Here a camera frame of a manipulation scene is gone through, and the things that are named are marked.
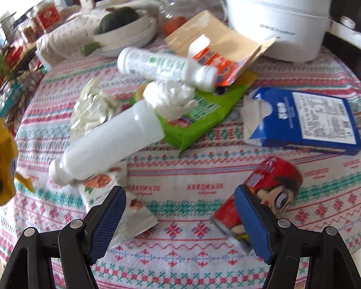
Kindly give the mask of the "red cartoon snack can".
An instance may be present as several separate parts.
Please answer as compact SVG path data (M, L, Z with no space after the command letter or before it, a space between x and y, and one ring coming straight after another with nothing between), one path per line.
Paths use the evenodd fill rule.
M303 177L296 166L279 157L268 157L245 180L253 195L281 218L295 200ZM249 253L250 239L236 212L234 197L230 196L211 216L215 226Z

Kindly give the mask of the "green snack bag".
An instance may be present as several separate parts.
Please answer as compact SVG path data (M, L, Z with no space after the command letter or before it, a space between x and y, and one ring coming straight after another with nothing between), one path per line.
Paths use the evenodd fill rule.
M246 71L229 87L217 87L212 93L196 91L197 107L175 121L160 119L163 141L179 151L189 148L229 115L257 77Z

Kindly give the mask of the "patterned handmade tablecloth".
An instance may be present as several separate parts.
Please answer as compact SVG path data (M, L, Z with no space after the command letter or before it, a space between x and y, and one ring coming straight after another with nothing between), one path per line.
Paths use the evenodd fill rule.
M328 50L306 65L259 58L256 87L276 86L347 99L361 136L361 82ZM141 83L116 62L91 55L67 61L38 86L16 135L17 169L34 190L17 185L1 217L0 256L7 260L28 226L56 230L83 217L75 187L56 186L50 162L68 145L72 108L87 82L127 104ZM304 177L287 218L307 230L331 225L351 252L361 248L361 152L336 156L243 143L240 106L184 152L165 143L128 158L128 187L158 219L151 230L110 250L93 268L100 288L260 288L268 267L211 223L211 215L263 159L290 161Z

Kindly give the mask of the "white tissue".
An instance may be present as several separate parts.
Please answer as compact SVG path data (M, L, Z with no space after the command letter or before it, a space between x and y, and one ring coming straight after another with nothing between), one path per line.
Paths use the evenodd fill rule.
M195 89L182 82L156 80L143 91L143 98L154 108L156 114L168 121L180 119L198 106Z

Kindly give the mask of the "large white plastic bottle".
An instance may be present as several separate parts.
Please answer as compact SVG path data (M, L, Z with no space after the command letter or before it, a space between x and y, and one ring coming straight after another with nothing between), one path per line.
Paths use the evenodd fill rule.
M49 176L61 186L84 181L164 136L155 110L140 100L69 145L50 163Z

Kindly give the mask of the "silver white wrapper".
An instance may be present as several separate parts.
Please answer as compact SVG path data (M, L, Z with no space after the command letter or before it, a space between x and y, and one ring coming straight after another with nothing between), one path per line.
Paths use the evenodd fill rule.
M122 111L122 102L97 89L93 77L84 86L70 119L70 142L75 142Z

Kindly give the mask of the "glass jar with lid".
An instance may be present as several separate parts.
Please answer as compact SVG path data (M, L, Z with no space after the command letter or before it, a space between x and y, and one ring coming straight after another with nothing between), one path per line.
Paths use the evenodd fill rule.
M203 11L209 11L222 22L227 20L227 8L224 0L157 1L160 3L158 21L166 37Z

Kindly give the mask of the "blue biscuit box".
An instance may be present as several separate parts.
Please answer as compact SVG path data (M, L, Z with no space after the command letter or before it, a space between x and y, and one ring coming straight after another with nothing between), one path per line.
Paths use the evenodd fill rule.
M361 138L346 99L259 87L243 99L246 144L356 155Z

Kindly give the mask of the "white labelled plastic bottle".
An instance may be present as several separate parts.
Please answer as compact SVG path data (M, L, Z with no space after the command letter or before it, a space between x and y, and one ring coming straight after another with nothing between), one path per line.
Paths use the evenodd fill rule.
M127 47L117 60L118 70L149 80L182 82L203 92L212 92L218 80L218 69L202 65L192 58L170 53L152 52Z

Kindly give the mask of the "red labelled jar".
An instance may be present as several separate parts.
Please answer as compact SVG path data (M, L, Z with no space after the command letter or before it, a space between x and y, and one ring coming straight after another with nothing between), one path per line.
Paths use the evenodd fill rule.
M34 6L36 19L45 33L56 29L61 23L61 15L53 0L42 0Z

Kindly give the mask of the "yellow plush toy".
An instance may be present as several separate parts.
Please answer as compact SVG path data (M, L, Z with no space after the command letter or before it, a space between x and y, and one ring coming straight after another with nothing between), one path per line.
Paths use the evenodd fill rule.
M16 171L18 150L12 133L0 119L0 207L9 202L16 193L14 181L34 192L30 178L23 177Z

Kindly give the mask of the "white electric cooking pot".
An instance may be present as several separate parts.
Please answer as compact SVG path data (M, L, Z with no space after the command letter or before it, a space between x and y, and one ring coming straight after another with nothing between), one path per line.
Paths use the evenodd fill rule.
M268 58L303 63L314 60L326 33L361 50L355 23L330 16L332 0L226 0L230 26L257 42L275 39Z

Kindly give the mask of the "white bowl with avocado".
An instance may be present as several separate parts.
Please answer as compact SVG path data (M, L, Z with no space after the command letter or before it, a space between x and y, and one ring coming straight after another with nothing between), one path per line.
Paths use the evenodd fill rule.
M137 10L138 19L102 33L100 26L93 30L93 39L100 47L95 53L105 58L117 58L126 47L142 48L151 42L157 32L155 17L149 16L145 10Z

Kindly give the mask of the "torn brown orange carton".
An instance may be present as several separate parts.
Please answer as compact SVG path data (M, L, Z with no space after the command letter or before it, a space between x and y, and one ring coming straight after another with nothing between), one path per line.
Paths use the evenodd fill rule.
M268 50L275 37L256 42L228 28L209 11L203 11L166 37L166 44L180 56L218 69L216 87L232 85Z

